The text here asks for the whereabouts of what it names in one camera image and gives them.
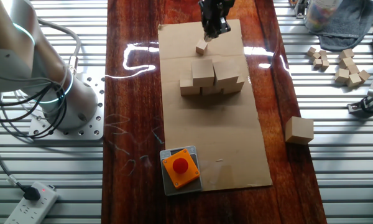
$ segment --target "small wooden block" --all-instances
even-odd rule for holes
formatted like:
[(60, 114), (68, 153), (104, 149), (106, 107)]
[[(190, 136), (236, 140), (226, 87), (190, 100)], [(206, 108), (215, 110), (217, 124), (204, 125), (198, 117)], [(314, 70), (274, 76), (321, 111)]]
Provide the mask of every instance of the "small wooden block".
[(320, 60), (320, 59), (315, 59), (314, 61), (313, 61), (313, 67), (314, 68), (320, 68), (322, 66), (322, 60)]
[(291, 117), (286, 123), (285, 140), (290, 143), (308, 144), (313, 139), (313, 120)]
[(328, 53), (327, 53), (325, 50), (320, 50), (320, 51), (319, 51), (319, 54), (320, 54), (321, 56), (327, 56), (327, 55), (328, 55)]
[(209, 87), (214, 85), (214, 69), (211, 59), (195, 60), (191, 64), (194, 87)]
[(349, 75), (349, 78), (347, 80), (347, 86), (348, 87), (354, 87), (354, 86), (357, 86), (361, 83), (361, 78), (359, 77), (359, 75), (357, 73), (355, 74), (352, 74), (352, 75)]
[(329, 61), (328, 60), (322, 60), (322, 71), (325, 71), (326, 69), (328, 69), (328, 67), (330, 66), (329, 64)]
[(308, 56), (312, 57), (312, 55), (315, 54), (315, 52), (316, 52), (316, 49), (311, 47), (306, 54)]
[(223, 90), (223, 89), (221, 89), (219, 87), (216, 87), (216, 86), (202, 87), (201, 88), (201, 94), (203, 96), (207, 96), (207, 95), (221, 93), (221, 90)]
[(189, 95), (199, 95), (200, 88), (193, 87), (193, 81), (190, 80), (180, 80), (180, 90), (182, 96), (189, 96)]
[(340, 59), (344, 59), (344, 58), (353, 58), (355, 56), (354, 52), (352, 51), (352, 49), (346, 49), (346, 50), (343, 50), (340, 54)]
[(340, 68), (336, 72), (336, 76), (334, 76), (334, 80), (340, 83), (345, 83), (348, 80), (348, 78), (349, 78), (349, 71), (346, 69), (342, 69), (342, 68)]
[(316, 60), (316, 59), (319, 59), (321, 58), (321, 55), (319, 53), (315, 53), (312, 55), (312, 60)]
[(196, 52), (198, 54), (204, 55), (207, 51), (208, 43), (204, 40), (199, 40), (199, 42), (196, 45)]
[(366, 82), (366, 80), (368, 80), (371, 76), (365, 70), (362, 70), (358, 75), (359, 75), (359, 78), (361, 78), (362, 80), (360, 84), (363, 84), (364, 82)]
[(234, 60), (225, 60), (213, 63), (216, 78), (214, 85), (218, 88), (226, 88), (236, 84), (239, 78), (237, 65)]
[(240, 75), (235, 85), (224, 88), (223, 94), (240, 92), (242, 91), (243, 84), (244, 84), (244, 78)]
[(349, 70), (349, 74), (355, 74), (355, 73), (359, 73), (359, 69), (356, 65), (350, 65), (347, 67), (347, 70)]
[(348, 66), (355, 65), (354, 61), (352, 58), (343, 58), (340, 60), (339, 66), (342, 69), (347, 68)]

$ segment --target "white power strip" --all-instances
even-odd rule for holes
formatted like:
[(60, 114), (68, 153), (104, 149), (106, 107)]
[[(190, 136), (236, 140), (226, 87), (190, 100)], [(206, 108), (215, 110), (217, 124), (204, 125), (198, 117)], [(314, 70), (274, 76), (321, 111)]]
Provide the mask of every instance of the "white power strip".
[(57, 201), (58, 194), (51, 185), (46, 186), (35, 182), (32, 187), (40, 193), (38, 201), (30, 201), (22, 198), (18, 206), (12, 211), (10, 217), (4, 224), (40, 224), (48, 211)]

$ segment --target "emergency stop button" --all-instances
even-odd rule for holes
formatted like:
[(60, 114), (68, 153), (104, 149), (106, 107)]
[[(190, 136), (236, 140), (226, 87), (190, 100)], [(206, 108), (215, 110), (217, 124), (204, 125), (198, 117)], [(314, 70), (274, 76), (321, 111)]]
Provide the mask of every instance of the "emergency stop button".
[(163, 160), (163, 165), (176, 189), (199, 178), (200, 172), (187, 149)]

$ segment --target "glossy wooden surface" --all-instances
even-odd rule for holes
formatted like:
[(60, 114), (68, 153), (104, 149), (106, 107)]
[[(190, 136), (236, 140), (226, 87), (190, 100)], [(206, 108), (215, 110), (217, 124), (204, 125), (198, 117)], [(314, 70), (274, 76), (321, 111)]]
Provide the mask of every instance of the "glossy wooden surface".
[(273, 2), (237, 0), (228, 19), (241, 20), (274, 185), (164, 195), (157, 27), (199, 21), (200, 10), (196, 0), (109, 0), (102, 223), (326, 223), (308, 147), (284, 140), (300, 112)]

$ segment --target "gray fabric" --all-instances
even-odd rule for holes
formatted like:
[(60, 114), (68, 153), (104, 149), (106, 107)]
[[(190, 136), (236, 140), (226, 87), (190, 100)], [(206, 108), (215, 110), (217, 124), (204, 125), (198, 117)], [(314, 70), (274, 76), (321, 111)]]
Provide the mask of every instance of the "gray fabric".
[(310, 32), (319, 37), (322, 49), (339, 51), (358, 45), (372, 22), (373, 1), (344, 0), (323, 30)]

